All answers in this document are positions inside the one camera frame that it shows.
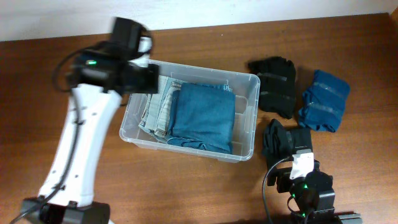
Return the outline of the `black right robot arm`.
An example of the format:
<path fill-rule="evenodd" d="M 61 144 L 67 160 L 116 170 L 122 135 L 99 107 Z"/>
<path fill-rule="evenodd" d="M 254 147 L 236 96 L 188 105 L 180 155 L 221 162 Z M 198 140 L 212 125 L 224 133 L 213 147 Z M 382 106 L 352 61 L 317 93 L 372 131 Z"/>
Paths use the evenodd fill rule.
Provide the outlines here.
<path fill-rule="evenodd" d="M 262 181 L 262 199 L 268 223 L 308 223 L 308 224 L 361 224 L 359 213 L 336 213 L 333 177 L 320 170 L 320 163 L 315 161 L 314 170 L 306 177 L 291 180 L 291 167 L 276 168 L 277 165 L 290 161 L 282 159 L 268 171 Z M 276 186 L 278 193 L 290 194 L 287 199 L 288 215 L 270 215 L 266 201 L 266 187 Z"/>

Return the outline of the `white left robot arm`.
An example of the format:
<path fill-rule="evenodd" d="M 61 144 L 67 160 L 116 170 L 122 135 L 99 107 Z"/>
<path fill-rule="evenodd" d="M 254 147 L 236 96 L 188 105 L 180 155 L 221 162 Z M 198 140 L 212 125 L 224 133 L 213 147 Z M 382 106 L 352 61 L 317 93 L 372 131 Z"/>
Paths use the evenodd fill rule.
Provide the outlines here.
<path fill-rule="evenodd" d="M 110 223 L 107 203 L 94 200 L 103 143 L 123 97 L 157 93 L 159 67 L 149 63 L 154 41 L 142 24 L 114 20 L 108 40 L 67 55 L 68 111 L 55 158 L 36 197 L 25 198 L 19 219 L 31 223 Z"/>

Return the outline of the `clear plastic storage container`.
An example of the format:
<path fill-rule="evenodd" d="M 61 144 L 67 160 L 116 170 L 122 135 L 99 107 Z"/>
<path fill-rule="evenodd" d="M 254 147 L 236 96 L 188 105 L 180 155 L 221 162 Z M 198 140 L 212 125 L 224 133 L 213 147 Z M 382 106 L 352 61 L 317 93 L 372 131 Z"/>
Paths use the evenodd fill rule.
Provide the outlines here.
<path fill-rule="evenodd" d="M 233 129 L 233 153 L 223 154 L 187 147 L 164 144 L 139 128 L 146 107 L 147 95 L 132 94 L 119 130 L 120 138 L 141 148 L 210 157 L 219 161 L 237 163 L 247 161 L 254 153 L 260 79 L 253 74 L 194 67 L 177 63 L 150 60 L 159 66 L 159 74 L 190 83 L 229 85 L 236 95 Z"/>

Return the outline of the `light blue jeans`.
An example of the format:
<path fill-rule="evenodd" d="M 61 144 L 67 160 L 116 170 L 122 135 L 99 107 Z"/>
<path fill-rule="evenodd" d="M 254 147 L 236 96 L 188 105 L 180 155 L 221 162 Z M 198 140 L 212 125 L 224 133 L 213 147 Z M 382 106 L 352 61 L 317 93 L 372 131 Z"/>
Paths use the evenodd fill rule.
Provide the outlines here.
<path fill-rule="evenodd" d="M 167 126 L 169 124 L 172 92 L 186 81 L 170 77 L 159 78 L 159 92 L 149 95 L 139 127 L 156 140 L 167 144 Z"/>

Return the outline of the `dark blue jeans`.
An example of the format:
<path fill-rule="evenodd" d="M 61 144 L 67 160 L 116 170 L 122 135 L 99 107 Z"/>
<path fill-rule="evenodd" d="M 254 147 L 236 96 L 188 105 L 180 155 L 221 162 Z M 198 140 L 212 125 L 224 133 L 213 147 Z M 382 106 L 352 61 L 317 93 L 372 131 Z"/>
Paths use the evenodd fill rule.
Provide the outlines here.
<path fill-rule="evenodd" d="M 231 154 L 235 103 L 228 85 L 181 84 L 171 96 L 167 144 Z"/>

